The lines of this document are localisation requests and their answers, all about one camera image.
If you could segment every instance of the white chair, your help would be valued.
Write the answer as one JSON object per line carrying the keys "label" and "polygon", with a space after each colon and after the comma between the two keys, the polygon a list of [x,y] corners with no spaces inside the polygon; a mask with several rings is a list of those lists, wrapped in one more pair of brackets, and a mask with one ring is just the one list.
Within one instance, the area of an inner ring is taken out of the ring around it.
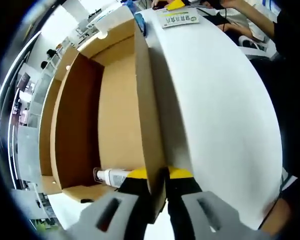
{"label": "white chair", "polygon": [[[277,15],[261,3],[257,4],[255,8],[264,13],[264,15],[271,21],[277,22]],[[244,41],[249,41],[252,45],[256,46],[256,48],[244,47]],[[255,42],[246,36],[241,36],[239,37],[239,45],[239,48],[248,59],[267,58],[273,60],[279,55],[275,43],[268,36],[265,37],[263,42]]]}

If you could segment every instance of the spray can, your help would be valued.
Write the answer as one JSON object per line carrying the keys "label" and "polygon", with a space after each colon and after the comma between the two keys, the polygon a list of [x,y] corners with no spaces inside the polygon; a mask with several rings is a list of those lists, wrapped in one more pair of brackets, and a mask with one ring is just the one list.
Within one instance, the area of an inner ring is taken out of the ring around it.
{"label": "spray can", "polygon": [[93,169],[93,177],[96,182],[102,182],[115,188],[120,188],[129,173],[130,171],[124,169],[100,170],[97,167]]}

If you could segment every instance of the cardboard box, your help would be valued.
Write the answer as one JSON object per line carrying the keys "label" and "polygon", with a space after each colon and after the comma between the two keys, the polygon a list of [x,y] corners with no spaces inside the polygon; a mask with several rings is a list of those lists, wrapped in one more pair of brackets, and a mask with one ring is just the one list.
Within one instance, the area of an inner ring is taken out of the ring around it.
{"label": "cardboard box", "polygon": [[47,194],[96,200],[113,188],[94,182],[94,167],[145,167],[157,210],[163,206],[157,183],[166,163],[148,46],[134,19],[76,55],[55,96],[50,129],[50,164],[40,156]]}
{"label": "cardboard box", "polygon": [[71,66],[78,54],[79,52],[75,48],[67,48],[58,65],[57,71],[55,72],[55,75],[51,80],[43,102],[38,141],[41,175],[44,176],[42,178],[42,181],[45,183],[43,184],[43,189],[47,194],[61,192],[58,186],[53,183],[54,179],[52,177],[49,177],[52,176],[50,159],[51,122],[61,82],[64,80],[67,73],[66,66]]}

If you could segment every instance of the desk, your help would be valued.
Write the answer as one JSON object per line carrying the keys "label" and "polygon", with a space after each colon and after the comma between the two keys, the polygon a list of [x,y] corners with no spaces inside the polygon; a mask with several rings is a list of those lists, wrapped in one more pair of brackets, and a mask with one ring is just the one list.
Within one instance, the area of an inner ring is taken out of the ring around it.
{"label": "desk", "polygon": [[162,29],[152,9],[140,13],[167,161],[191,170],[203,191],[214,192],[257,229],[282,173],[279,125],[262,80],[205,18]]}

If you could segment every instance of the cardboard flap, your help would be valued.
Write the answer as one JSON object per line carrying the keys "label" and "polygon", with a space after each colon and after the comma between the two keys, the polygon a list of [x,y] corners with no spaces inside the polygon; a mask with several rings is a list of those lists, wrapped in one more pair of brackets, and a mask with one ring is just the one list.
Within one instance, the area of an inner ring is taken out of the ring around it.
{"label": "cardboard flap", "polygon": [[145,168],[150,193],[160,195],[164,193],[162,192],[163,182],[160,181],[159,174],[160,170],[166,166],[166,161],[161,139],[148,45],[137,25],[135,26],[134,44],[138,109]]}
{"label": "cardboard flap", "polygon": [[81,54],[90,59],[112,45],[132,37],[135,34],[134,25],[135,19],[131,19],[116,26],[108,31],[107,36],[104,39],[95,38],[89,45],[80,51]]}
{"label": "cardboard flap", "polygon": [[100,166],[98,107],[104,67],[78,54],[62,81],[52,116],[50,158],[61,189],[95,184]]}
{"label": "cardboard flap", "polygon": [[80,202],[83,199],[86,200],[97,200],[107,192],[113,192],[115,190],[114,187],[107,186],[104,184],[98,184],[93,186],[73,186],[64,188],[62,192],[67,194],[74,200]]}
{"label": "cardboard flap", "polygon": [[41,176],[43,191],[47,195],[62,193],[53,176]]}
{"label": "cardboard flap", "polygon": [[67,73],[66,66],[71,66],[79,52],[72,46],[68,47],[61,58],[61,61],[57,67],[54,78],[62,81]]}
{"label": "cardboard flap", "polygon": [[52,176],[50,159],[50,133],[52,116],[61,86],[61,81],[52,79],[45,97],[39,130],[39,159],[41,175]]}

